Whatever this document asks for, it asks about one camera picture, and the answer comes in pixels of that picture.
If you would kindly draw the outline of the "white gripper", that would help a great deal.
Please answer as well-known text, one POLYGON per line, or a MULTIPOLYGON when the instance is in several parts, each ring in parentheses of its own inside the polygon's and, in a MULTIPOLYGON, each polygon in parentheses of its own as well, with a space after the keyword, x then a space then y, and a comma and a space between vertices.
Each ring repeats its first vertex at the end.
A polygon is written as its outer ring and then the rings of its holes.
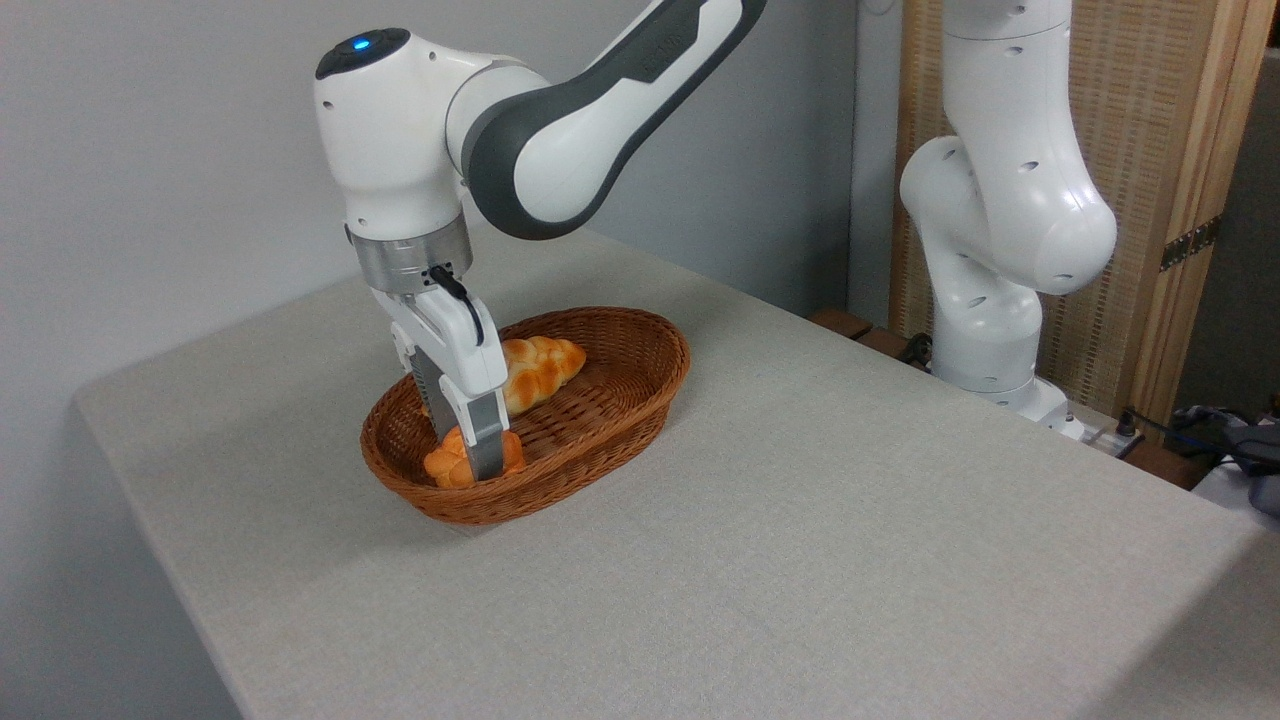
POLYGON ((417 293, 374 290, 372 296, 393 320, 401 363, 413 375, 436 441, 460 427, 475 480, 499 477, 509 428, 502 395, 508 373, 484 302, 439 284, 417 293))

